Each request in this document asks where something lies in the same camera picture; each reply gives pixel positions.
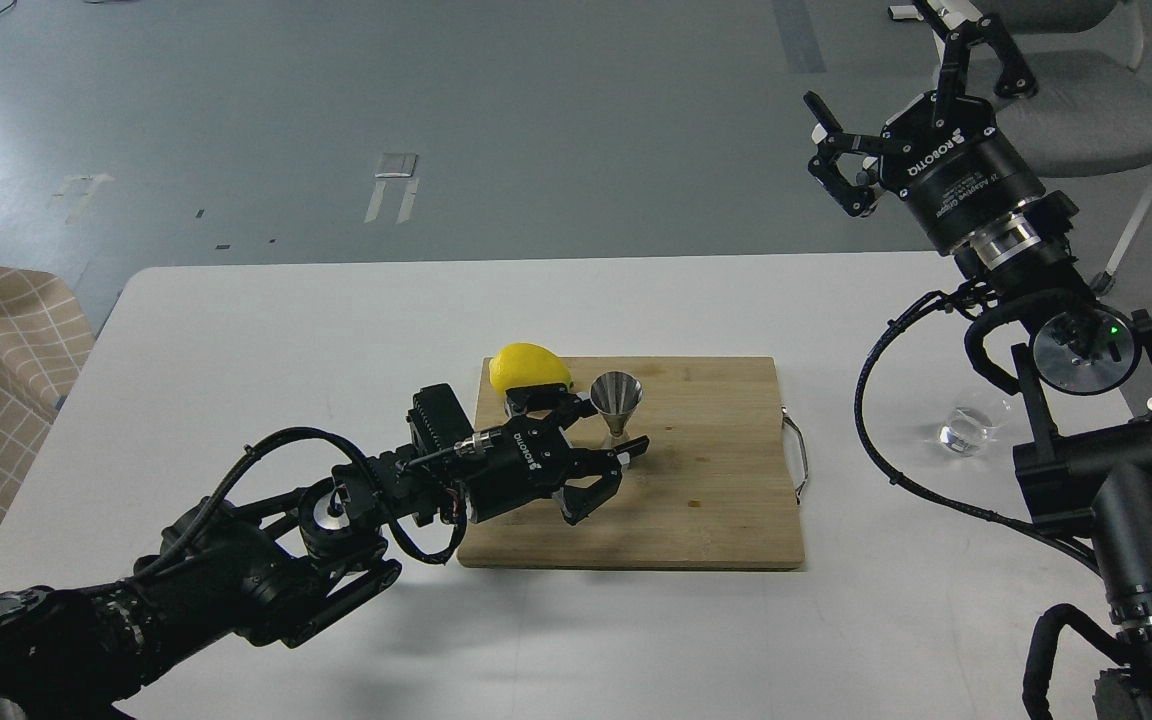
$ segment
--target white tape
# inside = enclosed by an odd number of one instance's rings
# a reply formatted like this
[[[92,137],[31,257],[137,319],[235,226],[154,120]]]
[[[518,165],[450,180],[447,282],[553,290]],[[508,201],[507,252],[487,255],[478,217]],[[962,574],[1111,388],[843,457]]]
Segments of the white tape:
[[[407,192],[403,192],[403,204],[397,206],[397,223],[406,223],[412,219],[412,205],[416,205],[416,190],[420,187],[420,179],[407,182]]]
[[[99,174],[99,176],[92,176],[91,182],[88,183],[88,191],[84,192],[83,196],[78,198],[78,205],[76,206],[76,209],[74,209],[73,213],[70,213],[69,217],[65,219],[65,223],[73,225],[78,222],[78,219],[83,217],[83,213],[86,213],[88,205],[92,204],[92,199],[93,197],[96,197],[96,191],[100,190],[100,185],[106,182],[113,182],[113,181],[114,177],[106,176],[105,173]]]
[[[385,199],[385,181],[376,181],[376,188],[371,191],[371,204],[367,205],[367,219],[364,223],[370,223],[380,215],[380,202]]]

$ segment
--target clear glass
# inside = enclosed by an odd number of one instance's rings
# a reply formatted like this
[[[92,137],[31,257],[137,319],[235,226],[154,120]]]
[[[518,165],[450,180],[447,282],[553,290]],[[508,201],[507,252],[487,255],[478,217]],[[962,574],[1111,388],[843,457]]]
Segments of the clear glass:
[[[1011,418],[1011,401],[996,388],[964,389],[935,431],[935,442],[950,455],[969,457],[986,450]]]

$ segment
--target metal funnel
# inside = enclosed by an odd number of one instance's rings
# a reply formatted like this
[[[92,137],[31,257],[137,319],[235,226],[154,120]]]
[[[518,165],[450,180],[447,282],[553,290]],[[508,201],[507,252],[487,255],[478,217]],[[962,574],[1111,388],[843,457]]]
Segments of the metal funnel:
[[[589,397],[594,409],[607,420],[607,430],[613,438],[626,433],[630,415],[643,402],[643,382],[631,374],[612,370],[602,373],[589,386]]]

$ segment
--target gray chair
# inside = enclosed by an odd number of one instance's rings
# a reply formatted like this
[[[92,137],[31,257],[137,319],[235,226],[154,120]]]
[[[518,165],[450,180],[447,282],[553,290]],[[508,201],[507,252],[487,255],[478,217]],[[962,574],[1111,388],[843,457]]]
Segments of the gray chair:
[[[1096,50],[1025,53],[1038,78],[1038,92],[1001,99],[992,88],[998,60],[977,51],[968,74],[968,92],[988,97],[998,127],[1039,177],[1107,176],[1149,167],[1149,181],[1119,237],[1105,272],[1092,288],[1105,295],[1119,264],[1152,205],[1152,88],[1135,76],[1144,55],[1139,0],[973,0],[980,13],[996,13],[1011,35],[1077,33],[1101,23],[1123,5],[1134,29],[1130,60],[1119,61]]]

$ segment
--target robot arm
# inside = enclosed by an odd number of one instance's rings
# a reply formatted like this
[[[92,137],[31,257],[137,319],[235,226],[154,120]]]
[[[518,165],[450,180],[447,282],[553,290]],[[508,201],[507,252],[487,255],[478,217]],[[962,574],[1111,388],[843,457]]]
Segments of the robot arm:
[[[516,389],[511,402],[520,414],[473,432],[450,387],[420,389],[407,416],[412,441],[376,457],[323,430],[280,430],[164,529],[160,555],[137,561],[131,577],[0,594],[0,717],[123,717],[112,702],[229,632],[253,646],[297,647],[396,582],[402,564],[385,559],[381,528],[408,556],[444,564],[468,521],[539,498],[555,498],[563,518],[579,523],[616,494],[622,465],[649,447],[641,437],[608,450],[573,448],[563,430],[594,409],[563,386]],[[526,415],[533,410],[550,412]],[[250,465],[298,439],[331,442],[349,462],[280,497],[225,500]],[[599,479],[588,488],[568,486],[590,475]],[[417,547],[397,523],[408,516],[452,525],[448,547]],[[278,544],[293,529],[303,558]]]
[[[1043,395],[1044,382],[1070,395],[1115,388],[1137,370],[1142,353],[1152,366],[1152,316],[1139,311],[1126,318],[1098,304],[1074,268],[1064,237],[1077,209],[1064,194],[1046,195],[998,129],[990,103],[965,94],[969,50],[980,41],[1005,65],[996,94],[1029,94],[1038,88],[1001,20],[986,15],[950,30],[925,5],[919,2],[924,18],[946,41],[937,89],[916,97],[879,136],[842,132],[819,96],[805,97],[819,123],[813,135],[817,154],[808,169],[833,199],[847,214],[864,217],[876,206],[874,187],[896,194],[937,251],[952,256],[965,279],[952,295],[930,293],[882,334],[861,372],[861,441],[893,484],[1018,529],[1101,575],[1117,637],[1108,637],[1068,606],[1044,616],[1025,676],[1030,717],[1051,717],[1044,695],[1061,626],[1073,626],[1124,666],[1098,680],[1098,715],[1152,717],[1152,400],[1146,414],[1124,425],[1063,437]],[[873,159],[858,182],[849,183],[838,172],[842,154]],[[1024,397],[1034,441],[1015,447],[1011,456],[1033,523],[1002,518],[918,486],[878,454],[865,432],[861,408],[869,370],[900,332],[938,306],[972,319],[964,347],[978,374]],[[1007,323],[1024,325],[1030,336],[1028,344],[1011,348],[1015,374],[984,351],[984,339]],[[1091,538],[1094,547],[1076,538]]]

